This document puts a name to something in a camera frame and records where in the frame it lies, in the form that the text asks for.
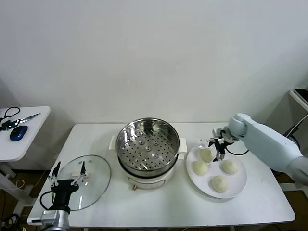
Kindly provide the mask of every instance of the stainless steel steamer basket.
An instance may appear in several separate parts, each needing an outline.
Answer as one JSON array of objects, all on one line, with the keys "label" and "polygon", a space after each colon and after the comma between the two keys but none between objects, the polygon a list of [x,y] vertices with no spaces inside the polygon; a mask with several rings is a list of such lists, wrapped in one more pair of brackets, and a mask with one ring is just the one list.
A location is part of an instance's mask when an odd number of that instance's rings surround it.
[{"label": "stainless steel steamer basket", "polygon": [[121,166],[134,176],[153,178],[168,172],[178,158],[180,139],[166,121],[142,118],[127,124],[116,139]]}]

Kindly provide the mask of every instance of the power cord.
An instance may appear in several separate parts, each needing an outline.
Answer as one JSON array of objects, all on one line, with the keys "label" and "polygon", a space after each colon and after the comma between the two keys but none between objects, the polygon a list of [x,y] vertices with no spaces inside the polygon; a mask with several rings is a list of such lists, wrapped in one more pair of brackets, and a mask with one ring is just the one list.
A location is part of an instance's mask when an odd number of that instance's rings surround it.
[{"label": "power cord", "polygon": [[4,214],[4,210],[5,210],[5,204],[6,204],[6,192],[4,191],[4,203],[3,203],[2,213],[1,213],[1,226],[2,226],[2,222],[3,222],[3,214]]},{"label": "power cord", "polygon": [[[49,170],[46,169],[46,170],[42,173],[42,175],[40,176],[38,182],[37,182],[34,186],[32,186],[32,188],[34,188],[35,186],[37,186],[37,185],[40,183],[40,181],[41,181],[41,179],[43,178],[45,172],[47,172],[47,171],[49,171]],[[18,184],[18,182],[20,182],[20,181],[22,181],[23,185],[21,185],[21,186],[18,187],[17,184]],[[21,189],[21,188],[25,185],[25,181],[24,181],[23,179],[19,179],[18,181],[16,181],[15,185],[16,185],[17,189],[9,189],[9,188],[1,188],[1,189],[6,189],[6,190],[21,190],[21,191],[24,191],[24,190],[25,190],[25,189]]]},{"label": "power cord", "polygon": [[232,154],[232,155],[245,155],[246,153],[249,152],[249,150],[245,151],[244,153],[240,153],[240,154],[237,154],[237,153],[233,153],[231,151],[229,151],[229,149],[227,147],[225,147],[225,149],[227,150],[228,153]]},{"label": "power cord", "polygon": [[47,208],[47,207],[43,204],[42,199],[43,199],[43,196],[45,196],[45,195],[47,195],[47,194],[49,194],[49,193],[52,193],[52,191],[44,192],[44,193],[40,196],[40,198],[39,198],[39,203],[40,203],[40,205],[41,205],[45,210],[49,210],[49,208]]},{"label": "power cord", "polygon": [[232,155],[245,155],[247,152],[249,152],[249,150],[247,150],[247,151],[244,152],[244,153],[237,154],[237,153],[233,153],[233,152],[229,151],[229,149],[228,149],[227,147],[226,147],[226,150],[227,150],[228,153],[230,153],[230,154],[232,154]]}]

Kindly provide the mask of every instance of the white plate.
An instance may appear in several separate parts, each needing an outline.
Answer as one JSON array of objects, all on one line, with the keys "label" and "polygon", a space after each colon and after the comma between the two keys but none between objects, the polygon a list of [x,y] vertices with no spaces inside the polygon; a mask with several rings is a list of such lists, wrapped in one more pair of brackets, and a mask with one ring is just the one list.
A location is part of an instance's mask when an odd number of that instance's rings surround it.
[{"label": "white plate", "polygon": [[[216,156],[216,150],[214,148],[209,148],[212,152],[213,157]],[[225,160],[231,160],[238,164],[239,171],[234,175],[228,175],[224,171],[221,170],[221,165],[223,161],[217,161],[217,162],[210,162],[208,164],[208,173],[205,176],[198,176],[193,171],[193,162],[194,161],[202,161],[200,156],[200,149],[198,147],[192,148],[189,153],[187,154],[186,159],[186,168],[188,175],[194,182],[194,184],[203,192],[206,194],[221,198],[221,199],[227,199],[235,197],[237,194],[239,194],[245,187],[246,181],[247,181],[247,173],[246,169],[243,165],[243,163],[234,155],[231,155],[229,153],[226,153],[224,161]],[[210,181],[215,176],[224,176],[227,179],[229,188],[224,193],[219,193],[215,191],[210,183]]]}]

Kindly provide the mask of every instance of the cable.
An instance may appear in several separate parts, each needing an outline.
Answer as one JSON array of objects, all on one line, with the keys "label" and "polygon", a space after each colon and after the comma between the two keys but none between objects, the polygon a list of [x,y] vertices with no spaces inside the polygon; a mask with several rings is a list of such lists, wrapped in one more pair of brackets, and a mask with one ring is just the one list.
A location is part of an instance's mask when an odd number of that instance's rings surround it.
[{"label": "cable", "polygon": [[49,193],[52,193],[52,191],[44,192],[44,193],[42,194],[42,196],[40,196],[40,198],[39,198],[39,203],[40,203],[40,205],[41,205],[45,210],[49,210],[49,209],[43,204],[42,198],[43,198],[43,196],[45,196],[46,194],[49,194]]},{"label": "cable", "polygon": [[241,153],[241,154],[237,154],[237,153],[233,153],[233,152],[230,152],[229,149],[226,147],[226,150],[228,153],[232,154],[232,155],[245,155],[247,152],[249,152],[249,150],[247,150],[246,152],[244,153]]},{"label": "cable", "polygon": [[289,131],[289,133],[286,135],[286,138],[288,138],[290,135],[292,135],[293,130],[295,130],[308,116],[308,113]]},{"label": "cable", "polygon": [[249,150],[247,150],[247,151],[244,152],[244,153],[237,154],[237,153],[233,153],[233,152],[229,151],[229,149],[228,149],[227,147],[225,147],[225,149],[227,150],[228,153],[230,153],[230,154],[232,154],[232,155],[245,155],[247,152],[249,152]]},{"label": "cable", "polygon": [[279,227],[276,224],[273,224],[279,231],[282,231],[281,229],[279,229]]},{"label": "cable", "polygon": [[[40,180],[43,178],[43,176],[44,176],[44,174],[45,174],[46,171],[49,171],[49,170],[46,169],[46,170],[42,173],[42,175],[40,176],[38,182],[37,182],[34,186],[32,186],[32,188],[34,188],[35,186],[37,186],[37,185],[39,184]],[[23,182],[23,185],[18,187],[18,186],[17,186],[17,183],[20,182],[20,181]],[[1,189],[7,189],[7,190],[21,190],[21,191],[24,191],[24,190],[25,190],[25,189],[21,189],[21,188],[25,185],[25,181],[24,181],[23,179],[19,179],[18,181],[16,181],[15,185],[16,185],[17,189],[9,189],[9,188],[1,188]]]},{"label": "cable", "polygon": [[2,226],[2,222],[3,222],[3,213],[4,213],[4,209],[5,209],[5,204],[6,204],[6,193],[4,191],[4,203],[3,203],[3,209],[2,209],[2,214],[1,214],[1,226]]}]

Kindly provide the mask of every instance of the scissors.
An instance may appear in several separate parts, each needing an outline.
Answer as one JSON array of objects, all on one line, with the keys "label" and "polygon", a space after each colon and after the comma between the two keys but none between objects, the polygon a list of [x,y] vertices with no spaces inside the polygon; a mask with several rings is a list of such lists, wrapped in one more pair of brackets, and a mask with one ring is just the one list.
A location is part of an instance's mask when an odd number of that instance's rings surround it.
[{"label": "scissors", "polygon": [[23,123],[25,123],[25,122],[27,122],[27,121],[29,121],[29,120],[31,120],[31,119],[33,119],[34,117],[37,117],[38,115],[39,115],[40,113],[37,113],[37,114],[35,114],[35,115],[31,115],[31,116],[28,116],[28,117],[26,117],[26,118],[22,118],[22,119],[18,119],[18,120],[15,120],[15,121],[13,121],[13,122],[11,122],[10,120],[7,120],[7,121],[5,121],[4,123],[2,123],[1,124],[1,121],[3,121],[4,119],[8,119],[8,118],[11,118],[13,115],[11,115],[11,116],[7,116],[6,115],[6,113],[5,113],[5,115],[4,115],[4,118],[0,118],[0,131],[8,131],[8,130],[10,130],[10,129],[12,129],[12,128],[15,128],[15,127],[17,127],[18,125],[20,125],[20,124],[23,124]]}]

